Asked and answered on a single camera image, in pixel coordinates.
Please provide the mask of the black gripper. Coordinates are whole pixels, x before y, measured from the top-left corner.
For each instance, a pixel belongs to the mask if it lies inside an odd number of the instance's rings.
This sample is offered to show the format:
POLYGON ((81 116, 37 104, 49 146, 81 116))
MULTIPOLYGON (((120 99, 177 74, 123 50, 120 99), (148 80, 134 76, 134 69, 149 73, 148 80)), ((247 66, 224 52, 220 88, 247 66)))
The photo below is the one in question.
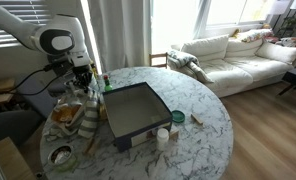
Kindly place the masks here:
POLYGON ((75 74, 74 84, 84 90, 87 90, 93 77, 92 71, 90 70, 90 66, 85 65, 80 67, 74 67, 73 73, 75 74))

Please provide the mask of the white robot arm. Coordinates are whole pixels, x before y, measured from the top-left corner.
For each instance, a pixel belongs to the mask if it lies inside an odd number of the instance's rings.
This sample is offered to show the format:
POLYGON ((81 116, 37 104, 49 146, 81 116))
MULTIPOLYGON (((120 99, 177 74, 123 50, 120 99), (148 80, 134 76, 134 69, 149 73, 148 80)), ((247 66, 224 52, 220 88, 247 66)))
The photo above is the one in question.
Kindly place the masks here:
POLYGON ((0 29, 14 36, 22 45, 50 56, 63 55, 73 66, 75 84, 90 89, 92 71, 82 25, 77 17, 57 14, 46 25, 20 19, 0 6, 0 29))

